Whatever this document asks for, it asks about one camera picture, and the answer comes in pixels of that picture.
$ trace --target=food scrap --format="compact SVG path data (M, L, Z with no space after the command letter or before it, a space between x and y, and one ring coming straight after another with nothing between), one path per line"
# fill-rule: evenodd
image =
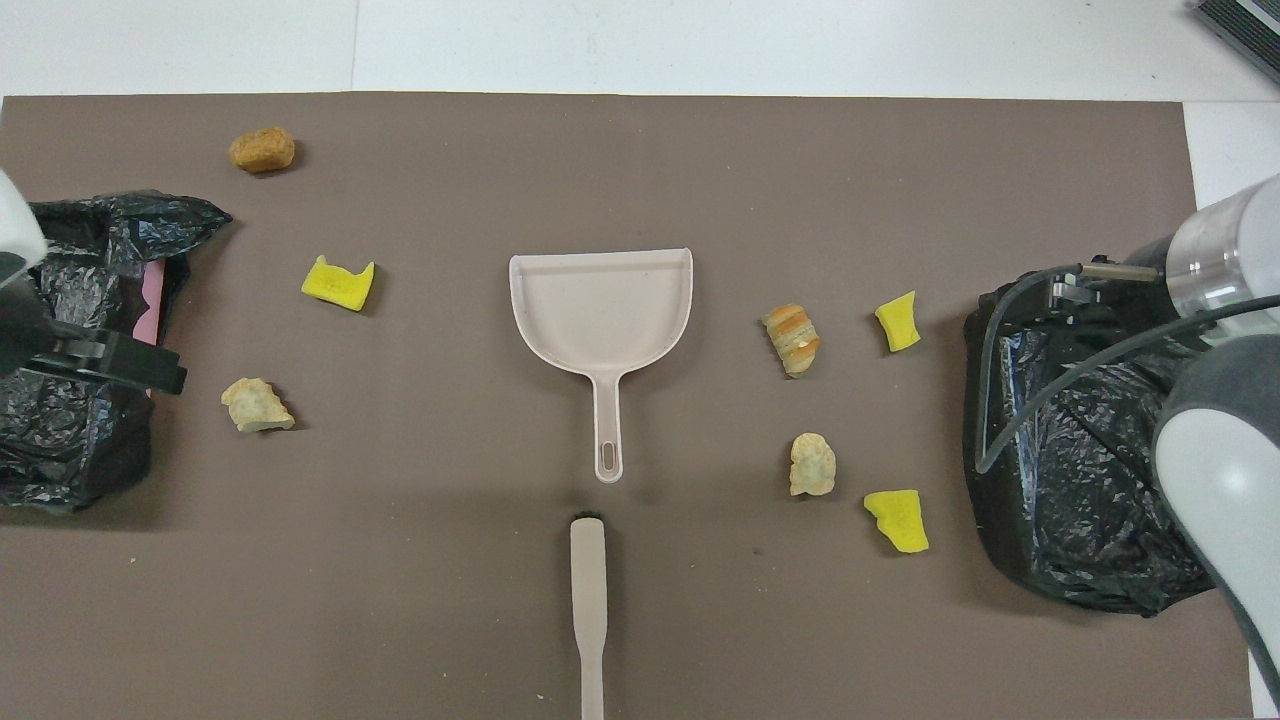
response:
M876 309L876 319L884 328L884 337L888 338L890 352L906 350L920 342L920 333L915 329L915 291L890 300Z
M760 322L782 359L782 369L792 378L803 375L813 365L822 343L809 314L799 305L782 305L760 318Z
M246 173L283 170L293 164L293 136L284 128L270 127L247 132L232 142L232 163Z
M293 427L293 415L262 378L241 378L223 392L223 405L242 433Z
M836 487L836 452L827 438L803 433L791 443L791 495L827 495Z
M876 529L884 533L899 552L929 550L920 515L920 493L914 489L873 492L863 506L876 516Z
M365 266L362 273L353 274L344 268L330 265L324 255L316 258L311 270L302 281L302 292L317 300L342 305L347 310L360 310L369 299L369 288L374 284L374 264Z

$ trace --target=pink object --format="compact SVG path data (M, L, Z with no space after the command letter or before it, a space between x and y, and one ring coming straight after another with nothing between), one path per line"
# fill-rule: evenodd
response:
M147 301L147 311L133 324L133 340L155 345L160 337L160 295L164 290L164 260L147 263L142 274L142 300Z

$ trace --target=dustpan handle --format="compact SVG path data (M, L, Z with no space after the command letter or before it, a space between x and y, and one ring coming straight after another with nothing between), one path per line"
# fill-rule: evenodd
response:
M618 380L622 375L591 378L595 397L595 477L602 483L622 479L622 415Z

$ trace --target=bread roll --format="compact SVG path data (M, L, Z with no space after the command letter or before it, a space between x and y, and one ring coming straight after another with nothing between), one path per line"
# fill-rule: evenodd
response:
M809 314L799 305L783 305L774 307L760 322L782 359L782 369L792 378L803 375L813 365L818 345L822 343Z
M294 149L293 136L287 129L271 127L237 137L228 154L246 173L266 173L292 165Z

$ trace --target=croissant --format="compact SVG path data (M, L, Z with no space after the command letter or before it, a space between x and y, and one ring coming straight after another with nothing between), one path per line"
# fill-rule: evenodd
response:
M792 378L799 378L813 365L822 338L813 327L813 320L799 305L774 307L760 318L764 329L773 341L773 348L782 359L782 369Z

